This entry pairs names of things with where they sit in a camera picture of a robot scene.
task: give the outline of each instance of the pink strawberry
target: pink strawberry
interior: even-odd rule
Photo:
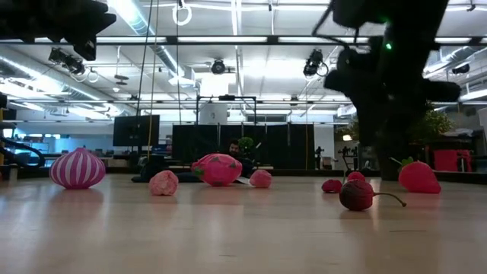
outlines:
[[[399,183],[411,193],[439,193],[441,191],[433,170],[420,161],[406,164],[401,169]]]

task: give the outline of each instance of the monitor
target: monitor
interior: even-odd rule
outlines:
[[[150,126],[150,145],[158,145],[159,120],[159,115],[116,117],[113,123],[113,146],[148,145]]]

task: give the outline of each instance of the red fruit prop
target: red fruit prop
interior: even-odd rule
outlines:
[[[229,155],[214,153],[193,164],[192,169],[211,186],[228,186],[242,173],[242,164]]]
[[[441,186],[433,170],[420,161],[403,167],[399,173],[399,183],[411,193],[438,194],[441,192]]]
[[[352,211],[362,211],[372,206],[372,201],[377,195],[388,195],[396,198],[401,205],[406,203],[401,201],[397,196],[389,193],[375,193],[372,186],[360,180],[351,180],[342,186],[340,191],[340,202],[347,209]]]
[[[269,188],[272,183],[272,175],[265,170],[256,170],[250,176],[250,184],[257,188]]]
[[[172,196],[176,193],[178,183],[176,174],[170,170],[164,170],[151,178],[149,189],[154,196]]]
[[[321,190],[324,193],[340,193],[340,190],[342,189],[342,182],[339,180],[326,180],[325,183],[321,186]]]
[[[361,180],[361,181],[365,181],[365,176],[362,175],[360,172],[358,171],[353,171],[352,173],[349,174],[349,176],[347,177],[347,181],[350,181],[350,180]]]

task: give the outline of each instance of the ceiling pipe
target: ceiling pipe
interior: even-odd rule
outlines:
[[[425,78],[430,78],[439,73],[455,69],[459,65],[471,63],[476,55],[484,52],[486,49],[487,47],[484,46],[462,46],[452,53],[441,57],[440,61],[428,65],[423,70]],[[436,54],[441,56],[441,50],[436,52]]]
[[[67,88],[71,88],[73,91],[78,92],[79,94],[83,94],[84,96],[89,97],[92,100],[114,100],[115,99],[114,97],[106,95],[105,93],[98,91],[92,87],[89,87],[86,84],[79,83],[74,79],[72,79],[71,77],[61,72],[58,72],[55,69],[51,69],[51,67],[47,65],[43,65],[38,61],[35,61],[32,58],[29,58],[24,54],[12,50],[8,47],[3,47],[2,52],[0,54],[1,54],[0,60],[2,60],[3,63],[9,64],[15,70],[28,69],[31,71],[31,73],[36,73],[38,75],[46,76],[49,79],[52,79],[54,83],[57,83]],[[120,111],[125,111],[130,115],[135,115],[135,108],[131,106],[120,104],[120,105],[116,105],[115,107]]]
[[[147,33],[154,36],[155,32],[145,17],[145,13],[138,0],[108,0],[108,5],[113,7],[118,15],[132,28],[132,30],[139,36],[145,37]],[[164,63],[164,65],[169,69],[169,73],[172,76],[183,77],[184,68],[179,66],[172,57],[172,55],[167,51],[164,46],[151,45],[149,48],[152,49],[155,55]]]

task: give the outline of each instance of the red strawberry prop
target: red strawberry prop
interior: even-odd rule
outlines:
[[[353,171],[352,173],[349,174],[349,176],[347,177],[347,181],[350,181],[350,180],[361,180],[361,181],[365,181],[365,176],[362,175],[360,172],[358,171]]]
[[[441,192],[438,179],[436,179],[433,170],[427,164],[413,161],[411,157],[402,160],[400,163],[402,168],[399,172],[399,183],[409,192],[433,194]]]
[[[324,193],[340,193],[342,189],[342,182],[339,180],[329,179],[321,186],[321,190]]]

